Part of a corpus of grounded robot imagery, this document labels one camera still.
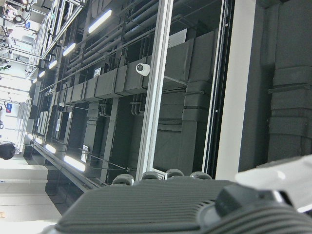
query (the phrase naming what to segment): aluminum frame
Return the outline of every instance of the aluminum frame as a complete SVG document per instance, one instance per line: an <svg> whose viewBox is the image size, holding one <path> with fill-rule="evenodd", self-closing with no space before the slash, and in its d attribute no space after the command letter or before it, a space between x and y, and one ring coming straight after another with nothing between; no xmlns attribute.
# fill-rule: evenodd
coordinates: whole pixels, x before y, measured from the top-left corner
<svg viewBox="0 0 312 234"><path fill-rule="evenodd" d="M202 164L202 171L208 172L208 161L209 155L212 151L212 143L213 143L213 126L215 124L215 115L218 112L216 109L217 103L217 87L219 84L220 72L221 72L221 58L222 58L222 50L223 50L223 42L224 42L224 34L225 34L225 27L226 27L226 18L228 13L228 0L222 1L221 6L221 16L219 22L219 32L217 38L217 51L214 60L214 76L212 82L212 92L209 104L209 113L208 113L208 121L207 121L207 131L206 131L206 139L205 139L205 148L204 148L204 155L203 155L203 164Z"/></svg>
<svg viewBox="0 0 312 234"><path fill-rule="evenodd" d="M173 2L173 0L159 1L136 180L141 180L144 172L153 169Z"/></svg>

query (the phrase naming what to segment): white beam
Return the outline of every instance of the white beam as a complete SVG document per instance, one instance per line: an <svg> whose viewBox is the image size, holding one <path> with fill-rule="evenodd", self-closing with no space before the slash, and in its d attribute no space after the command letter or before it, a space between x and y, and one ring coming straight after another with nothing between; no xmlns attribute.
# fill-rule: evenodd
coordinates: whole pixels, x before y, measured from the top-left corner
<svg viewBox="0 0 312 234"><path fill-rule="evenodd" d="M140 180L144 172L153 168L172 7L173 0L159 1L136 180Z"/></svg>

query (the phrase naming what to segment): steel beam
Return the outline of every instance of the steel beam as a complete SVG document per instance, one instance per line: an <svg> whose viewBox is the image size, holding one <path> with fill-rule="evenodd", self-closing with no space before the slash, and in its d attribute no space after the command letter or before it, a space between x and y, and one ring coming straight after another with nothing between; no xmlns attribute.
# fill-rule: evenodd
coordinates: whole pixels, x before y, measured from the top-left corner
<svg viewBox="0 0 312 234"><path fill-rule="evenodd" d="M159 1L136 180L140 180L144 172L153 169L173 2L174 0Z"/></svg>
<svg viewBox="0 0 312 234"><path fill-rule="evenodd" d="M33 55L29 52L26 52L26 51L23 51L23 50L19 50L19 49L16 49L14 47L6 47L4 45L0 45L0 48L3 48L3 49L6 49L6 50L12 50L12 51L17 51L17 52L20 52L20 53L23 53L23 54L26 54L26 55L29 55L29 56L33 56L33 57L36 57L36 58L41 58L40 56L38 55Z"/></svg>
<svg viewBox="0 0 312 234"><path fill-rule="evenodd" d="M82 6L77 6L74 10L74 12L72 13L72 15L70 16L70 18L65 22L65 24L63 25L63 27L61 28L60 32L55 36L55 38L53 39L52 43L49 45L48 49L43 53L43 55L41 56L42 59L44 59L44 57L46 57L46 55L49 53L49 51L53 48L53 46L56 44L56 42L58 41L58 39L63 35L63 33L66 31L66 29L68 28L68 26L73 22L73 20L76 18L76 16L79 14L79 12L82 10Z"/></svg>
<svg viewBox="0 0 312 234"><path fill-rule="evenodd" d="M12 59L12 58L7 58L7 57L4 57L4 56L0 56L0 59L13 61L13 62L16 62L16 63L19 63L19 64L23 64L23 65L31 66L31 67L37 67L37 66L36 66L36 65L34 65L34 64L27 63L27 62L21 62L21 61L18 61L18 60Z"/></svg>

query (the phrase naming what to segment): security camera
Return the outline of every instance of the security camera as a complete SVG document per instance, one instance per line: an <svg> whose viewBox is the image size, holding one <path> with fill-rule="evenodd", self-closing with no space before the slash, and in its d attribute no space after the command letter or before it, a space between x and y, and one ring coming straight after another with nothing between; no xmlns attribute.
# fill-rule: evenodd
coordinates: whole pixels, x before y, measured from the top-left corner
<svg viewBox="0 0 312 234"><path fill-rule="evenodd" d="M142 76L147 76L150 73L150 65L145 64L145 63L139 63L136 66L136 72L141 74Z"/></svg>

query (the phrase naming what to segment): metal frame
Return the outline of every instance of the metal frame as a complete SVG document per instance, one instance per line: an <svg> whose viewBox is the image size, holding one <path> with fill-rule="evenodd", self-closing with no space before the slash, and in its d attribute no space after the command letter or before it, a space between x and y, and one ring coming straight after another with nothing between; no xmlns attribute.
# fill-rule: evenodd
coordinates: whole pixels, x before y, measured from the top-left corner
<svg viewBox="0 0 312 234"><path fill-rule="evenodd" d="M225 0L222 2L217 51L214 62L214 76L202 164L202 171L210 174L213 178L215 178L216 173L234 3L234 0Z"/></svg>
<svg viewBox="0 0 312 234"><path fill-rule="evenodd" d="M48 19L47 16L44 18L42 25L44 25L39 33L38 33L38 40L36 41L36 44L34 47L36 48L33 52L34 53L40 53L40 59L44 59L48 53L52 50L52 48L55 46L57 41L61 38L61 36L64 34L66 29L69 27L69 25L73 22L73 20L76 18L76 16L79 14L79 12L82 10L82 8L85 5L85 0L82 1L75 1L75 0L55 0L57 1L56 7L52 7L50 11L50 18ZM69 3L68 7L68 17L66 19L65 24L61 27L61 20L64 15L64 9L66 2ZM33 59L32 62L35 62L37 64L39 62L38 59ZM31 68L31 72L28 75L28 78L30 78L36 71L37 68Z"/></svg>
<svg viewBox="0 0 312 234"><path fill-rule="evenodd" d="M173 2L173 0L159 1L136 180L140 180L144 172L153 169Z"/></svg>

